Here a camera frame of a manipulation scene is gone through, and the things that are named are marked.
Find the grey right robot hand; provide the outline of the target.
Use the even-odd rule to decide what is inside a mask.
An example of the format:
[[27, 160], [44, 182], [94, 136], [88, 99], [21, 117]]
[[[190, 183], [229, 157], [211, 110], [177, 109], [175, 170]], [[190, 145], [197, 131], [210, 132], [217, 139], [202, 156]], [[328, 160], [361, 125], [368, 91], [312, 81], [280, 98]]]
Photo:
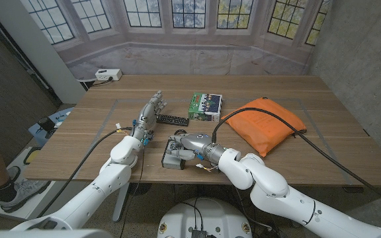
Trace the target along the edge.
[[196, 158], [218, 164], [226, 149], [212, 142], [207, 134], [177, 134], [169, 136], [173, 148], [167, 148], [166, 154], [176, 156], [185, 161]]

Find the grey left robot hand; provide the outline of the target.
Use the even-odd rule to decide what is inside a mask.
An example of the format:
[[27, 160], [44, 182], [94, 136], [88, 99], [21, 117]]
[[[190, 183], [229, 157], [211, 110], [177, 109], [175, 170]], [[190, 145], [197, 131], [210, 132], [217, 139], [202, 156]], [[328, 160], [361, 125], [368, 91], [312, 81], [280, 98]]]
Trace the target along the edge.
[[156, 92], [149, 102], [140, 110], [136, 124], [130, 134], [138, 140], [144, 139], [148, 132], [155, 126], [158, 115], [166, 107], [162, 91]]

